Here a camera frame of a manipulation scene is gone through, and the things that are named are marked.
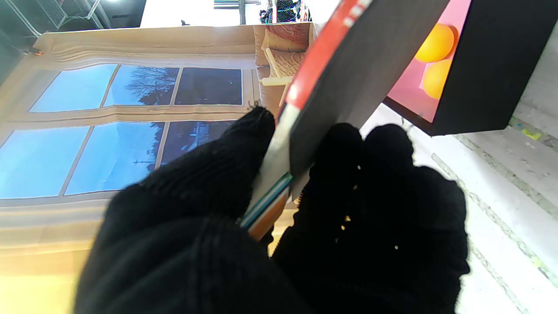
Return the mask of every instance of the tree silhouette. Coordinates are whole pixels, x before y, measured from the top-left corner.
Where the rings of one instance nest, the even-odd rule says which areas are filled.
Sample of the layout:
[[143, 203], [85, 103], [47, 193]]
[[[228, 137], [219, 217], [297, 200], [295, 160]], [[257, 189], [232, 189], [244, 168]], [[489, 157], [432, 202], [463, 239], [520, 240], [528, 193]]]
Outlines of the tree silhouette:
[[[185, 68], [177, 91], [177, 104], [242, 104], [242, 72], [227, 69]], [[145, 105], [170, 104], [178, 68], [139, 66], [126, 88]], [[231, 124], [229, 121], [179, 121], [170, 124], [162, 163], [168, 163], [192, 149], [215, 140]], [[157, 158], [164, 122], [153, 122], [155, 141], [147, 151]], [[151, 172], [155, 162], [146, 164]]]
[[177, 75], [178, 68], [138, 66], [126, 89], [145, 105], [170, 104]]

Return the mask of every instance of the finger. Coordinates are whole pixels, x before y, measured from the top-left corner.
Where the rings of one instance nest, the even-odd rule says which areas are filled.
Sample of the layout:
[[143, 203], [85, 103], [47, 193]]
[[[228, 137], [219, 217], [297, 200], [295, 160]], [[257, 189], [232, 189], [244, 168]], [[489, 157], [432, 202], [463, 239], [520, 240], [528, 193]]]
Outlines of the finger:
[[465, 194], [455, 181], [446, 180], [432, 168], [421, 166], [405, 181], [408, 198], [417, 206], [406, 206], [409, 223], [429, 230], [463, 230]]
[[357, 184], [362, 137], [347, 123], [333, 126], [318, 147], [300, 209], [324, 218], [343, 218], [343, 206]]
[[236, 120], [219, 141], [223, 149], [230, 150], [245, 170], [255, 178], [274, 132], [273, 114], [258, 106]]
[[404, 210], [399, 206], [408, 195], [402, 183], [413, 169], [413, 146], [399, 126], [387, 124], [374, 128], [364, 141], [362, 176], [359, 190], [366, 206], [351, 213], [360, 223], [375, 224], [375, 229], [390, 229]]
[[364, 162], [372, 169], [404, 169], [413, 166], [413, 145], [405, 130], [395, 124], [374, 128], [364, 141]]

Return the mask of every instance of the blue sky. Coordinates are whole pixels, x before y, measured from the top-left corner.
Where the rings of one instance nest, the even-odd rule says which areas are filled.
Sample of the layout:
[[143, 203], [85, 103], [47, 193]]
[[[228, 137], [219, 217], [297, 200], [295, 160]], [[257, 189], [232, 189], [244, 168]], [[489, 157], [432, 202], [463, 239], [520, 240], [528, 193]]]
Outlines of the blue sky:
[[61, 72], [31, 112], [57, 112], [99, 108], [115, 64]]
[[[99, 65], [60, 73], [30, 111], [98, 108], [115, 68], [116, 65]], [[110, 88], [106, 106], [140, 104], [139, 97], [126, 88], [133, 78], [132, 72], [137, 68], [120, 68]], [[202, 85], [195, 92], [213, 87], [215, 81], [212, 82]], [[232, 93], [231, 99], [238, 97], [236, 93]], [[163, 155], [164, 163], [218, 138], [228, 125], [229, 121], [172, 122]], [[152, 168], [156, 161], [162, 134], [157, 134], [159, 127], [162, 123], [113, 122], [94, 126], [65, 194], [118, 190], [142, 180], [149, 174], [148, 166]], [[57, 196], [89, 128], [14, 131], [0, 147], [0, 164], [3, 166], [0, 199]]]

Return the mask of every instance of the window frame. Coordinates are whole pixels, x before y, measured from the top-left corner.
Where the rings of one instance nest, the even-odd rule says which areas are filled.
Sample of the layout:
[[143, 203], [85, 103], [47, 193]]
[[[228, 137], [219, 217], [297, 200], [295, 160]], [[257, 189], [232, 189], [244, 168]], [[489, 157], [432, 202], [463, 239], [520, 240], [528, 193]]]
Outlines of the window frame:
[[39, 70], [34, 75], [28, 76], [27, 84], [34, 84], [29, 92], [22, 91], [13, 102], [12, 112], [0, 118], [0, 148], [8, 140], [14, 130], [40, 130], [61, 127], [89, 126], [84, 141], [66, 175], [59, 195], [36, 198], [10, 198], [0, 199], [0, 212], [11, 212], [14, 210], [48, 210], [60, 206], [72, 208], [105, 206], [118, 191], [97, 191], [73, 195], [64, 195], [71, 177], [78, 166], [79, 160], [87, 146], [87, 143], [97, 125], [112, 122], [164, 122], [161, 142], [156, 156], [155, 169], [162, 162], [162, 155], [171, 122], [176, 121], [229, 121], [242, 117], [250, 108], [259, 101], [258, 77], [254, 69], [240, 69], [242, 71], [242, 105], [231, 104], [196, 104], [196, 105], [174, 105], [178, 86], [184, 67], [179, 68], [177, 79], [169, 105], [112, 105], [104, 107], [109, 89], [120, 69], [117, 65], [111, 79], [105, 89], [103, 101], [99, 108], [89, 110], [60, 111], [60, 112], [29, 112], [35, 102], [48, 89], [61, 71]]

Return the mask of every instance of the pink box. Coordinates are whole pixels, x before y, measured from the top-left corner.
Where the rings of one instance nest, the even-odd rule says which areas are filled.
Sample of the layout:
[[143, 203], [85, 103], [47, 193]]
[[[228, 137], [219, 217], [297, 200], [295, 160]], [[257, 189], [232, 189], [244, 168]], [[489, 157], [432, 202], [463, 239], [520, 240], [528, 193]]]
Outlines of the pink box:
[[[457, 35], [456, 41], [459, 41], [470, 4], [471, 0], [450, 0], [438, 20], [438, 23], [451, 27]], [[456, 47], [457, 44], [446, 59], [453, 59]], [[422, 77], [431, 65], [413, 59], [388, 93], [388, 97], [432, 123], [440, 101], [431, 98], [422, 89]]]

